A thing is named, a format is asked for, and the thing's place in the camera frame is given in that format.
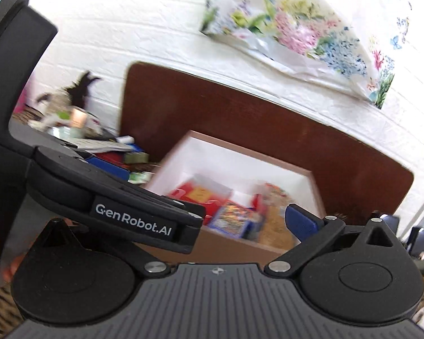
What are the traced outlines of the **insoles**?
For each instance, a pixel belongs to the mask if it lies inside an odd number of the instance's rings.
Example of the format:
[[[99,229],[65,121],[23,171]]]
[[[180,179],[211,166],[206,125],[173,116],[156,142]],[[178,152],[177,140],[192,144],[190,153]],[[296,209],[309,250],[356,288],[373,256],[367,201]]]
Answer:
[[[253,206],[261,217],[257,242],[275,249],[289,250],[295,239],[285,224],[285,209],[293,202],[292,197],[274,184],[262,183],[253,198]]]

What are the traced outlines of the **floral fabric on wall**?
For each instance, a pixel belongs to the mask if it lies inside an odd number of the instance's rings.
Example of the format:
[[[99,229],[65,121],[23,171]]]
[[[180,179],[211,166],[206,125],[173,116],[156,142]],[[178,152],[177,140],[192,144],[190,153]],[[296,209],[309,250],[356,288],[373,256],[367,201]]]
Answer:
[[[324,0],[206,0],[200,32],[297,80],[383,107],[394,60]]]

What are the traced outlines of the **pink cardboard storage box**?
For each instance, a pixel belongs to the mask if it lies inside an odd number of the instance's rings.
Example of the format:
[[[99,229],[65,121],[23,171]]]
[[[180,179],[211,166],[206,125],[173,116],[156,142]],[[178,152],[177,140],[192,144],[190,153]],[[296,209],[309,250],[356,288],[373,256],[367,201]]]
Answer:
[[[317,217],[326,215],[312,172],[193,131],[162,156],[159,168],[145,187],[168,196],[191,178],[215,181],[231,188],[233,193],[211,222],[202,226],[191,254],[147,249],[167,262],[257,262],[263,266],[285,253],[287,250],[257,242],[261,217],[255,211],[253,198],[262,183],[283,188],[294,204]]]

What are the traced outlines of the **black feather headpiece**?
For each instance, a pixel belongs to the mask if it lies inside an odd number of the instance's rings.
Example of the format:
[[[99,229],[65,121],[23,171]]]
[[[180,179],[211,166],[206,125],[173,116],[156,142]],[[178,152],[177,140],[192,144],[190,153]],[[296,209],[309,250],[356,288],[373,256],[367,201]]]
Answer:
[[[87,70],[71,86],[65,87],[65,91],[69,94],[71,104],[74,107],[79,107],[81,109],[86,107],[88,88],[96,81],[101,81],[101,77],[93,76],[91,72]]]

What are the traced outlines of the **red tape roll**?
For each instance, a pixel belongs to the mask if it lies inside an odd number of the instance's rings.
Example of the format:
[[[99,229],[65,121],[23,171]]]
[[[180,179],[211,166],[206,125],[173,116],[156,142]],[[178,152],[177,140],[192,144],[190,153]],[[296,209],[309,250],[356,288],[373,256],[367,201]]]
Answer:
[[[231,188],[215,181],[198,181],[191,178],[170,191],[168,197],[203,206],[206,211],[203,225],[208,225],[232,193]]]

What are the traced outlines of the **brown wooden chair back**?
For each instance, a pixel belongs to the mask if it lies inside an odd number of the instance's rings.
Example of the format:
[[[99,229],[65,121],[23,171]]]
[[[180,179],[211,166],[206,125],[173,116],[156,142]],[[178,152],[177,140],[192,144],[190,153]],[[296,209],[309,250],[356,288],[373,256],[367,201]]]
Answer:
[[[325,210],[353,223],[394,213],[414,181],[380,151],[290,109],[180,70],[132,64],[120,132],[161,160],[191,130],[310,170]]]

